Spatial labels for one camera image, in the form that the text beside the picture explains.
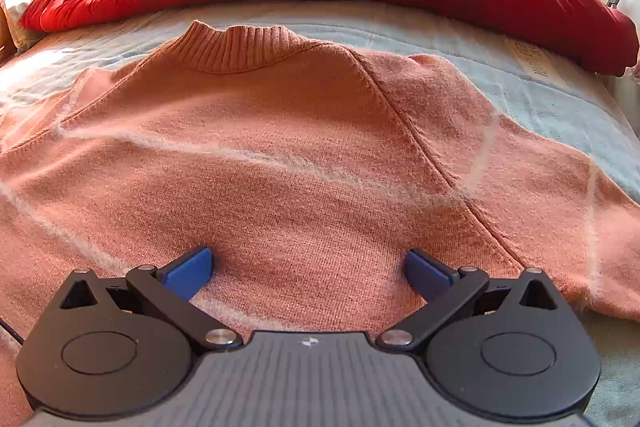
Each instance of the light blue bedsheet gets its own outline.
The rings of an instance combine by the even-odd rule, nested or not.
[[[68,87],[87,67],[117,68],[183,33],[194,19],[217,28],[283,24],[311,38],[448,58],[527,129],[588,154],[640,202],[640,142],[593,74],[570,60],[420,10],[370,2],[253,2],[169,10],[47,37],[0,70],[0,104]],[[601,427],[640,420],[640,325],[583,317],[603,356],[588,415]]]

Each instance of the ribbed neckline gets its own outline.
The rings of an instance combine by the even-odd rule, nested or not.
[[[205,73],[239,73],[273,64],[317,42],[284,26],[231,26],[217,30],[193,21],[168,45],[167,53],[191,69]]]

